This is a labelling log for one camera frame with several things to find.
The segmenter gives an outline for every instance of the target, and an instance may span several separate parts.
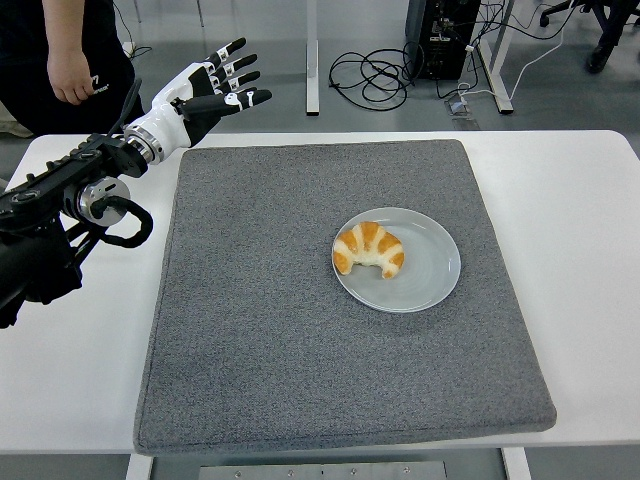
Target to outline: gray cushion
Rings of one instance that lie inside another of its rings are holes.
[[[459,282],[410,314],[362,305],[331,245],[366,210],[451,234]],[[136,417],[146,454],[425,442],[556,418],[455,140],[188,151]]]

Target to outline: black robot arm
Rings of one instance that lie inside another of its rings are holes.
[[[185,68],[146,115],[123,126],[123,135],[91,135],[68,156],[47,162],[45,173],[28,175],[0,196],[0,328],[15,324],[25,300],[48,304],[80,288],[80,265],[98,242],[135,248],[149,237],[151,215],[130,200],[120,175],[140,177],[149,164],[196,145],[222,117],[271,98],[268,90],[240,90],[259,72],[232,77],[256,60],[230,60],[245,43],[231,42]],[[127,213],[140,220],[140,230],[131,238],[108,235]],[[65,230],[61,214],[77,223]]]

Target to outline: black pants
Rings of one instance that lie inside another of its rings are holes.
[[[615,47],[622,35],[625,23],[633,11],[638,8],[640,0],[612,0],[607,26],[605,27],[598,45],[601,47]]]
[[[36,135],[107,133],[122,113],[135,78],[133,65],[115,34],[99,49],[85,55],[91,75],[97,76],[94,89],[98,92],[80,105],[56,98],[49,83],[46,61],[0,66],[0,101],[18,122]],[[127,122],[142,115],[138,96]]]

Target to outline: white cable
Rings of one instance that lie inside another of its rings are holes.
[[[543,53],[542,55],[540,55],[538,58],[536,58],[535,60],[530,61],[530,62],[529,62],[529,63],[527,63],[524,67],[522,67],[522,70],[520,70],[520,75],[518,75],[518,80],[516,80],[516,84],[515,84],[515,86],[513,87],[513,90],[511,91],[511,95],[509,96],[509,98],[506,98],[506,99],[505,99],[504,97],[501,97],[500,95],[497,95],[497,94],[493,93],[491,90],[475,90],[475,91],[473,91],[473,92],[464,92],[464,93],[460,93],[460,98],[462,99],[463,95],[474,95],[474,94],[476,94],[476,93],[490,93],[490,94],[491,94],[491,95],[493,95],[494,97],[497,97],[497,98],[499,98],[499,99],[501,99],[501,100],[503,100],[503,101],[509,101],[509,102],[510,102],[510,101],[513,99],[513,96],[516,94],[516,89],[518,88],[518,84],[520,83],[520,79],[522,78],[522,74],[524,73],[524,71],[526,70],[526,68],[527,68],[529,65],[533,65],[533,64],[534,64],[534,63],[536,63],[538,60],[543,59],[544,57],[546,57],[547,55],[549,55],[551,52],[553,52],[553,51],[557,50],[558,48],[560,48],[560,47],[562,46],[562,43],[564,42],[564,28],[566,27],[566,22],[567,22],[567,20],[569,19],[569,16],[571,15],[571,13],[573,13],[573,11],[574,11],[576,8],[577,8],[577,5],[576,5],[575,7],[573,7],[573,8],[568,8],[568,9],[567,9],[567,16],[565,17],[564,22],[563,22],[563,25],[564,25],[564,26],[562,27],[562,30],[560,31],[560,43],[558,43],[558,45],[556,45],[556,46],[555,46],[555,47],[553,47],[552,49],[550,49],[550,50],[546,51],[545,53]],[[466,82],[462,82],[462,83],[458,84],[458,87],[459,87],[460,85],[464,85],[464,84],[469,85],[469,84],[468,84],[468,83],[466,83]]]

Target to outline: bread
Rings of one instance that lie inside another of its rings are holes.
[[[333,246],[333,263],[342,275],[354,263],[382,267],[382,278],[395,277],[404,263],[402,242],[376,222],[361,222],[342,232]]]

